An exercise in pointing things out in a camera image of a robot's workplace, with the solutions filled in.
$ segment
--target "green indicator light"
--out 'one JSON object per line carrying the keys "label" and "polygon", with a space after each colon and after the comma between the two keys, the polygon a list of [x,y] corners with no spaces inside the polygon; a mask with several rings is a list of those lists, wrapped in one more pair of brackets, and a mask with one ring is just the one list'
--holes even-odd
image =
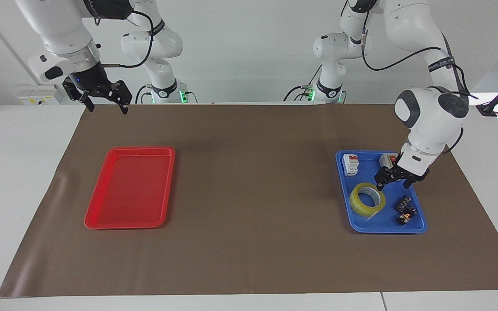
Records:
{"label": "green indicator light", "polygon": [[180,91],[180,100],[182,101],[182,104],[185,104],[188,102],[188,97],[185,96],[185,93]]}

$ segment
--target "table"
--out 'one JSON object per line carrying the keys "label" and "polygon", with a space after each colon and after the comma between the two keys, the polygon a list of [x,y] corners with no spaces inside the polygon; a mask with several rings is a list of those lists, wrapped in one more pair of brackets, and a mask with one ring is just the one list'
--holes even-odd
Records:
{"label": "table", "polygon": [[[82,113],[83,106],[78,105],[0,106],[0,284]],[[498,120],[480,117],[472,109],[465,135],[453,154],[498,230]],[[120,309],[127,305],[138,309],[160,306],[166,310],[193,309],[190,305],[214,310],[220,306],[275,310],[491,310],[498,307],[498,291],[0,299],[0,309],[47,309],[49,305],[53,309],[60,306],[91,310],[96,306]]]}

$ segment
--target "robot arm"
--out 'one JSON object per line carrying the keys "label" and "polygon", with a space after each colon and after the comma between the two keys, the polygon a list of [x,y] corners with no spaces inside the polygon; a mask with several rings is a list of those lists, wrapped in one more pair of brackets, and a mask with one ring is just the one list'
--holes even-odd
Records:
{"label": "robot arm", "polygon": [[174,77],[174,72],[166,58],[181,55],[184,44],[180,36],[166,26],[159,14],[154,0],[135,0],[136,10],[150,16],[154,29],[146,18],[131,16],[130,22],[144,31],[125,34],[122,37],[122,50],[132,59],[142,60],[148,49],[150,37],[153,37],[153,48],[144,68],[150,77],[153,99],[158,104],[186,102],[186,85]]}
{"label": "robot arm", "polygon": [[[405,187],[410,187],[425,179],[431,163],[447,144],[455,141],[468,114],[468,96],[455,69],[449,45],[431,17],[428,0],[348,0],[342,12],[344,33],[332,36],[334,39],[324,36],[322,41],[317,39],[315,42],[315,55],[326,69],[316,82],[317,99],[332,102],[333,98],[322,92],[320,84],[340,88],[339,71],[330,69],[338,59],[367,54],[365,23],[371,13],[383,13],[387,37],[396,47],[411,53],[425,49],[420,55],[426,61],[435,85],[405,90],[397,98],[396,115],[411,132],[394,167],[382,167],[375,176],[379,190],[401,179],[405,179]],[[326,51],[324,47],[328,40],[330,48],[327,51],[340,51],[329,52],[325,57],[326,53],[317,51]],[[336,42],[336,47],[332,46],[332,41]],[[330,91],[330,95],[334,95],[335,90]]]}
{"label": "robot arm", "polygon": [[343,33],[331,33],[316,38],[314,56],[322,63],[322,72],[313,81],[313,101],[338,102],[342,94],[345,67],[342,61],[362,57],[362,49],[368,54],[368,45],[362,40],[366,13],[376,0],[347,1],[342,10]]}
{"label": "robot arm", "polygon": [[[125,19],[133,11],[129,0],[84,0],[96,18]],[[81,13],[71,0],[16,0],[30,26],[38,33],[48,53],[34,55],[30,67],[41,81],[68,76],[63,87],[71,100],[93,111],[92,97],[117,103],[126,114],[132,94],[124,81],[111,83],[99,61],[99,51],[82,24]]]}
{"label": "robot arm", "polygon": [[468,114],[468,92],[456,70],[445,36],[435,25],[427,0],[380,0],[386,33],[396,47],[411,53],[429,47],[420,55],[426,61],[434,86],[403,91],[395,103],[395,113],[411,130],[409,139],[393,168],[381,168],[375,176],[378,189],[405,179],[405,187],[422,181],[428,167],[448,144],[462,135]]}

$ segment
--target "wire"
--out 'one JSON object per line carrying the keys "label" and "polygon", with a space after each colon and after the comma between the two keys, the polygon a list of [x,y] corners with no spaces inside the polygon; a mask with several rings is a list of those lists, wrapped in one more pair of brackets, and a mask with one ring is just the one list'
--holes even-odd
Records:
{"label": "wire", "polygon": [[303,100],[303,97],[304,97],[305,95],[306,95],[306,93],[305,93],[305,92],[303,92],[303,93],[301,93],[301,94],[299,94],[299,95],[295,96],[295,99],[294,99],[293,101],[297,101],[297,98],[299,98],[299,96],[301,96],[301,98],[299,99],[299,101],[302,101],[302,100]]}
{"label": "wire", "polygon": [[451,150],[453,150],[453,148],[455,148],[458,145],[463,134],[464,134],[464,127],[461,127],[460,128],[460,136],[458,136],[458,139],[456,140],[456,142],[449,148],[449,150],[443,152],[442,154],[447,154],[447,153],[451,152]]}
{"label": "wire", "polygon": [[[311,84],[312,84],[313,79],[314,79],[314,78],[316,78],[316,75],[318,75],[318,72],[320,71],[320,69],[322,69],[322,65],[318,66],[318,69],[317,69],[317,70],[316,70],[316,72],[314,73],[313,77],[312,77],[312,78],[310,78],[310,81],[309,81],[309,83],[307,83],[307,85],[311,85]],[[286,101],[286,100],[287,100],[287,98],[289,97],[289,95],[291,95],[291,94],[292,94],[295,90],[297,90],[297,89],[304,89],[304,88],[305,88],[305,86],[304,86],[304,85],[299,85],[299,86],[296,86],[296,87],[292,88],[292,89],[291,89],[291,90],[287,93],[287,95],[285,95],[285,97],[284,97],[284,100],[283,100],[283,101]],[[297,96],[295,97],[294,101],[297,101],[297,97],[299,97],[299,96],[301,96],[301,95],[304,95],[304,94],[305,94],[305,92],[303,92],[302,94],[297,95]]]}
{"label": "wire", "polygon": [[347,0],[345,2],[345,4],[343,4],[343,8],[342,8],[342,14],[340,16],[343,16],[343,12],[345,11],[345,8],[347,7],[347,4],[348,4],[349,0]]}
{"label": "wire", "polygon": [[137,63],[136,65],[121,65],[120,63],[106,63],[106,64],[102,65],[103,68],[105,68],[105,67],[137,68],[137,67],[140,67],[141,65],[144,65],[144,63],[149,59],[149,56],[151,55],[151,50],[153,49],[153,36],[155,35],[153,33],[153,30],[155,29],[155,26],[153,25],[153,20],[150,18],[150,16],[148,16],[147,14],[145,14],[143,12],[138,12],[136,10],[133,10],[132,13],[144,16],[147,20],[149,20],[149,24],[151,25],[151,30],[148,31],[148,33],[150,35],[149,48],[147,49],[147,54],[146,54],[145,58],[142,61],[140,61],[139,63]]}
{"label": "wire", "polygon": [[468,90],[468,86],[466,85],[466,79],[464,77],[464,70],[459,66],[459,65],[456,65],[456,63],[453,64],[453,67],[457,68],[459,71],[460,71],[460,74],[462,74],[462,85],[464,86],[464,90],[468,93],[467,96],[470,96],[472,97],[473,99],[476,99],[478,100],[478,97],[472,95],[470,93],[470,91]]}
{"label": "wire", "polygon": [[343,94],[343,93],[345,93],[345,97],[343,97],[343,103],[342,103],[342,104],[344,104],[344,103],[345,103],[345,100],[347,99],[347,91],[342,91],[342,94]]}
{"label": "wire", "polygon": [[370,66],[370,64],[366,61],[366,56],[364,55],[364,49],[362,49],[362,59],[364,60],[364,64],[371,70],[373,71],[382,71],[382,70],[385,70],[385,69],[389,69],[395,65],[399,65],[400,63],[402,63],[403,61],[417,55],[417,54],[420,54],[424,51],[429,51],[429,50],[439,50],[441,51],[441,48],[437,48],[437,47],[429,47],[429,48],[425,48],[425,49],[421,49],[420,51],[416,51],[410,55],[408,55],[407,57],[403,58],[403,59],[400,59],[399,61],[396,61],[395,63],[392,63],[391,65],[389,66],[385,66],[385,67],[382,67],[382,68],[374,68],[372,66]]}
{"label": "wire", "polygon": [[[368,8],[368,12],[366,12],[366,18],[364,19],[364,26],[363,26],[363,28],[364,28],[364,29],[366,29],[366,23],[368,22],[368,16],[370,15],[370,9],[371,9],[371,8]],[[441,48],[439,48],[439,47],[429,47],[429,48],[424,48],[424,49],[421,49],[420,51],[416,51],[416,52],[414,52],[414,53],[412,53],[412,54],[408,55],[407,57],[404,57],[403,59],[400,59],[399,61],[396,61],[395,63],[392,63],[391,65],[388,65],[388,66],[385,66],[385,67],[382,67],[382,68],[374,68],[374,67],[370,66],[370,64],[368,63],[368,61],[366,61],[366,56],[365,56],[365,54],[364,54],[364,47],[362,47],[361,52],[362,52],[362,60],[364,61],[364,64],[365,64],[365,65],[366,65],[369,69],[371,69],[371,70],[373,70],[373,71],[382,71],[382,70],[385,70],[385,69],[389,69],[389,68],[391,68],[391,67],[393,67],[393,66],[395,66],[395,65],[399,65],[399,63],[402,63],[403,61],[405,61],[405,60],[407,60],[407,59],[409,59],[409,58],[411,58],[411,57],[413,57],[413,56],[415,56],[415,55],[418,55],[418,54],[420,54],[420,53],[422,53],[422,52],[425,52],[425,51],[430,51],[430,50],[437,50],[437,51],[441,51]],[[476,96],[472,95],[472,93],[470,93],[470,91],[468,90],[468,86],[466,85],[466,79],[465,79],[465,77],[464,77],[464,70],[463,70],[461,67],[459,67],[458,65],[456,65],[456,63],[455,63],[455,64],[453,64],[453,66],[454,66],[455,68],[457,68],[457,69],[460,71],[460,73],[462,74],[462,84],[463,84],[463,86],[464,86],[464,90],[465,90],[468,94],[464,94],[464,93],[462,93],[462,92],[451,92],[451,94],[461,94],[461,95],[464,95],[464,96],[470,96],[470,97],[472,97],[472,98],[474,98],[474,99],[476,99],[476,100],[477,100],[477,99],[478,99],[478,97],[476,97]]]}
{"label": "wire", "polygon": [[146,95],[151,95],[151,93],[144,93],[144,94],[142,95],[142,102],[141,102],[142,104],[144,103],[144,96],[146,96]]}
{"label": "wire", "polygon": [[199,104],[199,101],[197,100],[197,95],[194,92],[186,92],[186,94],[192,94],[193,97],[195,98],[195,102]]}
{"label": "wire", "polygon": [[[368,12],[366,12],[366,18],[364,19],[364,26],[363,28],[366,29],[366,23],[368,22],[368,16],[370,16],[370,9],[371,8],[368,8]],[[361,51],[362,51],[362,60],[364,61],[364,64],[370,69],[370,70],[373,70],[373,71],[382,71],[382,70],[385,70],[385,69],[389,69],[395,65],[399,65],[400,63],[402,63],[403,61],[417,55],[417,54],[420,54],[424,51],[429,51],[429,50],[438,50],[438,51],[441,51],[441,48],[439,47],[429,47],[429,48],[425,48],[425,49],[421,49],[420,51],[416,51],[410,55],[408,55],[407,57],[403,58],[403,59],[400,59],[399,61],[396,61],[395,63],[392,63],[391,65],[389,66],[385,66],[385,67],[382,67],[382,68],[374,68],[372,66],[370,66],[370,64],[368,63],[368,61],[366,61],[366,56],[364,55],[364,47],[362,47]]]}
{"label": "wire", "polygon": [[140,98],[140,94],[141,94],[142,90],[143,90],[144,88],[146,88],[146,87],[147,87],[147,84],[146,84],[146,85],[144,85],[144,86],[142,86],[142,87],[140,87],[140,90],[138,90],[138,94],[136,94],[136,101],[134,101],[134,103],[135,103],[135,104],[137,104],[137,103],[138,103],[138,99]]}
{"label": "wire", "polygon": [[316,75],[318,75],[318,71],[320,71],[320,69],[322,69],[322,64],[320,66],[318,66],[318,69],[314,73],[314,76],[312,78],[310,78],[309,84],[311,84],[313,82],[313,79],[316,77]]}
{"label": "wire", "polygon": [[299,85],[299,86],[296,86],[296,87],[292,88],[291,90],[289,90],[289,92],[287,92],[287,95],[285,95],[283,101],[286,101],[287,98],[289,97],[289,95],[291,95],[295,90],[302,89],[302,88],[303,87]]}

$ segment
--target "yellow tape roll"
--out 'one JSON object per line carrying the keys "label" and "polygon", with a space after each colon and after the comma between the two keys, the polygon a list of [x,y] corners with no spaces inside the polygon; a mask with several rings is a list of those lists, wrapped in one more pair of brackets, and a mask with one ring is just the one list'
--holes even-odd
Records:
{"label": "yellow tape roll", "polygon": [[[368,206],[364,204],[358,198],[359,193],[370,196],[374,200],[375,206]],[[371,183],[362,183],[354,187],[351,195],[349,196],[349,203],[351,204],[352,210],[354,210],[354,212],[358,215],[372,217],[386,206],[386,196],[383,192],[378,191],[375,185],[372,185]]]}

